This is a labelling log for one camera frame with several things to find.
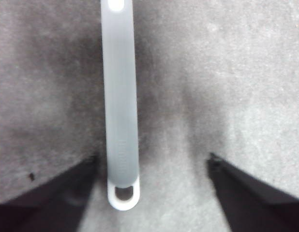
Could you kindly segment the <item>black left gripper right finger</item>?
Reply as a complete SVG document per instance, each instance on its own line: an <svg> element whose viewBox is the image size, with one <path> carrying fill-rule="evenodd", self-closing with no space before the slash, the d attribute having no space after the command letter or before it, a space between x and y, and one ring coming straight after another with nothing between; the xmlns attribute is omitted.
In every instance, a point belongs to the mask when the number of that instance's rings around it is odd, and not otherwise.
<svg viewBox="0 0 299 232"><path fill-rule="evenodd" d="M299 232L299 198L212 152L207 172L231 231Z"/></svg>

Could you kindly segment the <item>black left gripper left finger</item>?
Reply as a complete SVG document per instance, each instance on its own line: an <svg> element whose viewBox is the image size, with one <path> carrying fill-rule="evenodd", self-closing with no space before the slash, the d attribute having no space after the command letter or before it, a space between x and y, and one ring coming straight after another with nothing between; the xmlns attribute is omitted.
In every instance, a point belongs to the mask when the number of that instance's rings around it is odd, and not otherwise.
<svg viewBox="0 0 299 232"><path fill-rule="evenodd" d="M75 232L87 208L97 156L9 201L0 203L0 232Z"/></svg>

